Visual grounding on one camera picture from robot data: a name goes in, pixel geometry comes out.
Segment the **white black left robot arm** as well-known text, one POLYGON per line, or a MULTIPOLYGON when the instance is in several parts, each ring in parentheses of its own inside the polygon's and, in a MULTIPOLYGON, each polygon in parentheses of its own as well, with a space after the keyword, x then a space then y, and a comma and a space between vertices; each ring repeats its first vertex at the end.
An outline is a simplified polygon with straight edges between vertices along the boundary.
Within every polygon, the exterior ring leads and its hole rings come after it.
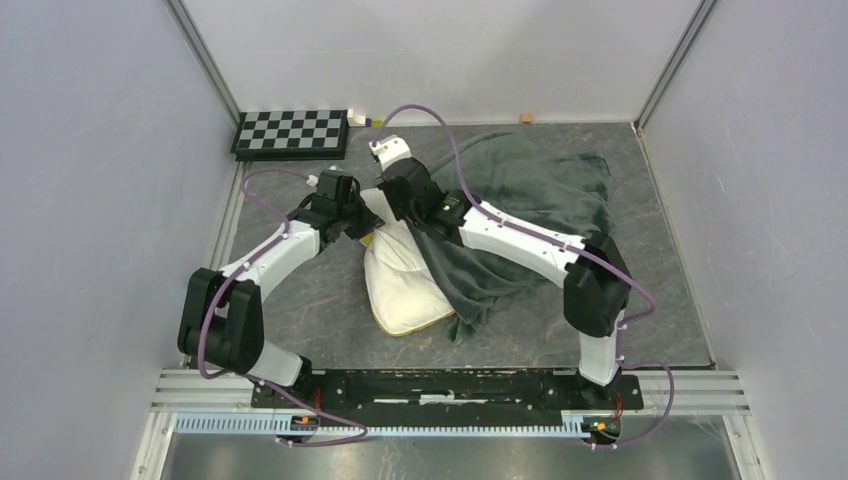
POLYGON ((359 240, 382 224, 354 176, 324 170, 315 183, 314 192, 245 256, 219 270, 199 268, 191 275, 177 335, 178 350, 200 366, 212 364, 274 383, 278 397, 295 408, 313 397, 312 365, 267 339, 264 301, 340 236, 359 240))

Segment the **white pillow with yellow edge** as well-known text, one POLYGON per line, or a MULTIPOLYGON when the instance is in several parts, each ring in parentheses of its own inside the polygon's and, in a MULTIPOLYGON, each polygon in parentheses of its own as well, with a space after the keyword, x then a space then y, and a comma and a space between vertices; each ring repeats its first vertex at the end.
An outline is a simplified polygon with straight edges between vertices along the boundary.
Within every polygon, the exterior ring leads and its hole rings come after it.
POLYGON ((455 314, 436 284, 410 228, 397 220, 382 191, 362 192, 366 206, 384 221, 360 240, 372 315, 388 335, 420 331, 455 314))

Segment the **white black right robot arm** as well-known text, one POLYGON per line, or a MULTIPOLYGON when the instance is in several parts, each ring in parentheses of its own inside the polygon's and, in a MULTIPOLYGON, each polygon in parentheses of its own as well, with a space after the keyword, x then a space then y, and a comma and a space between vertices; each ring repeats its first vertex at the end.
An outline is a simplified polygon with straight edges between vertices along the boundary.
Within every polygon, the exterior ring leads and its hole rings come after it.
POLYGON ((464 192, 443 190, 411 156, 380 160, 376 182, 396 219, 430 239, 494 254, 560 287, 563 317, 578 332, 577 392, 591 408, 618 393, 617 328, 629 302, 627 271, 613 239, 558 233, 495 209, 464 192))

